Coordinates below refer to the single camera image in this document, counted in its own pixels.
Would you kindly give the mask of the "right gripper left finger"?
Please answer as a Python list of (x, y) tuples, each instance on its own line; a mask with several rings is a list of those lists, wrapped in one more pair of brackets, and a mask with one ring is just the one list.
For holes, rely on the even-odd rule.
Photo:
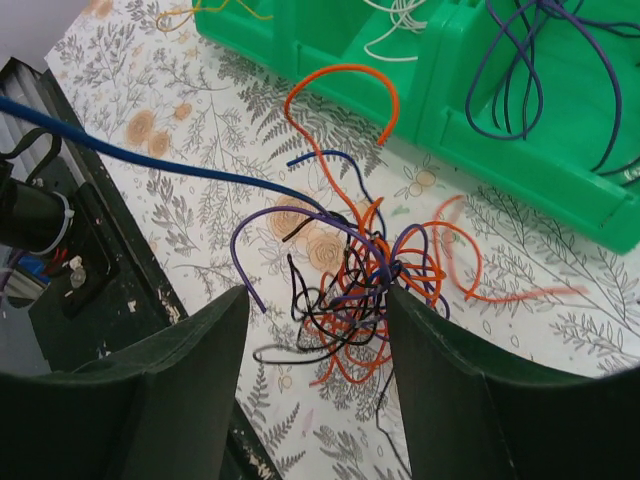
[(215, 479), (246, 340), (236, 286), (72, 372), (1, 377), (5, 479)]

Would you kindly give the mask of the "green compartment tray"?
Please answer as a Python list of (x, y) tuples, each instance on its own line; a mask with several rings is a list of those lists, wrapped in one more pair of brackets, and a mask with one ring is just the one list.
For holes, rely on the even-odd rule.
[(618, 253), (639, 243), (635, 1), (199, 1), (195, 24)]

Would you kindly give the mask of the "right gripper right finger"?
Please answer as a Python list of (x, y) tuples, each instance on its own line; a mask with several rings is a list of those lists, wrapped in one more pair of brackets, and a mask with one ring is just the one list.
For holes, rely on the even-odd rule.
[(588, 378), (512, 354), (399, 287), (393, 365), (416, 479), (635, 479), (639, 372)]

